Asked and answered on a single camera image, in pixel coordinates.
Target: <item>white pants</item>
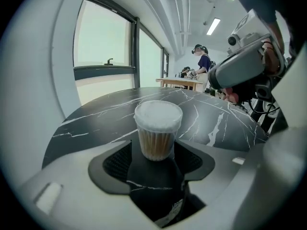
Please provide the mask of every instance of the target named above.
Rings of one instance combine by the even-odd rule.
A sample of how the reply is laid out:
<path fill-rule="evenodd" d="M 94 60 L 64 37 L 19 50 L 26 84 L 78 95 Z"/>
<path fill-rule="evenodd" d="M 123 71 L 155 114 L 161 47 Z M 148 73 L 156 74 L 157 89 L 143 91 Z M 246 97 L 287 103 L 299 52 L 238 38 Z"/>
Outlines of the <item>white pants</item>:
<path fill-rule="evenodd" d="M 196 85 L 197 92 L 205 92 L 206 86 L 208 83 L 208 74 L 207 73 L 200 73 L 197 75 L 197 81 L 202 82 L 202 84 Z"/>

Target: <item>black marble table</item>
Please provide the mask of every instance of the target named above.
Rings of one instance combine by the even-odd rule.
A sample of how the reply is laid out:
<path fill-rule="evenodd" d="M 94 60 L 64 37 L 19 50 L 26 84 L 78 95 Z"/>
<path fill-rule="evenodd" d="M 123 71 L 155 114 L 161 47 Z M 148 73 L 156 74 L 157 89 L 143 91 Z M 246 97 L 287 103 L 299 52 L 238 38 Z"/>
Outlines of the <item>black marble table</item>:
<path fill-rule="evenodd" d="M 248 151 L 268 138 L 249 115 L 216 97 L 175 88 L 130 89 L 101 96 L 73 112 L 52 137 L 42 167 L 63 155 L 110 142 L 139 142 L 134 109 L 151 100 L 180 106 L 183 118 L 177 139 Z"/>
<path fill-rule="evenodd" d="M 170 224 L 165 218 L 178 214 L 182 206 L 183 175 L 177 171 L 174 153 L 162 162 L 151 162 L 142 156 L 133 118 L 136 106 L 151 100 L 169 101 L 182 109 L 176 139 L 236 151 L 249 151 L 251 146 L 267 139 L 250 116 L 216 97 L 175 88 L 131 89 L 97 98 L 72 113 L 52 137 L 43 168 L 69 153 L 131 140 L 132 164 L 126 181 L 130 197 L 158 226 Z M 153 207 L 160 210 L 152 214 Z"/>

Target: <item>window handle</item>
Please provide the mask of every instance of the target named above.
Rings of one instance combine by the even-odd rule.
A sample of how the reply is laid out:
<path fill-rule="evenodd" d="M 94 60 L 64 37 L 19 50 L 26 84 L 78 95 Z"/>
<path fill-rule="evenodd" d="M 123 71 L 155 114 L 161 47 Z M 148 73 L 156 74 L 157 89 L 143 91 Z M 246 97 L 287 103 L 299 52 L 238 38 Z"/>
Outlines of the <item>window handle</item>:
<path fill-rule="evenodd" d="M 113 66 L 113 64 L 110 63 L 110 60 L 112 60 L 112 59 L 113 59 L 113 58 L 108 59 L 108 60 L 107 60 L 107 63 L 104 64 L 104 65 L 105 65 L 105 66 Z"/>

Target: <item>wooden table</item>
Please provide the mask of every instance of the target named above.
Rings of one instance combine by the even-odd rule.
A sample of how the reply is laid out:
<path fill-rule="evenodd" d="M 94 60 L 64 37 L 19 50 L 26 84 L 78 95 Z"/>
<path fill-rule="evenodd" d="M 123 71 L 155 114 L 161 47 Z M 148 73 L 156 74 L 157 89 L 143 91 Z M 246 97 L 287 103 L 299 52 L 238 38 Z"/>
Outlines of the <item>wooden table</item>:
<path fill-rule="evenodd" d="M 193 87 L 193 91 L 196 91 L 196 84 L 202 84 L 202 82 L 199 82 L 197 80 L 191 80 L 191 79 L 185 79 L 185 78 L 161 78 L 156 79 L 156 82 L 161 82 L 161 87 L 164 87 L 164 84 L 177 84 L 177 85 L 183 85 L 183 86 L 191 86 Z"/>

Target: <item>white lid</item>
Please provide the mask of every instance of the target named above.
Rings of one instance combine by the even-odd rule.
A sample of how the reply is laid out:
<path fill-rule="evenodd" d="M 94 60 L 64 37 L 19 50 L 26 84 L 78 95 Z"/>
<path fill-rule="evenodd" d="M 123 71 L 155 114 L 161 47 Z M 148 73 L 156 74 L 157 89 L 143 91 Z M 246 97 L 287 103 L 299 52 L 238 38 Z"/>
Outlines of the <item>white lid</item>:
<path fill-rule="evenodd" d="M 182 110 L 165 101 L 148 101 L 135 108 L 135 122 L 152 132 L 176 132 L 182 119 Z"/>

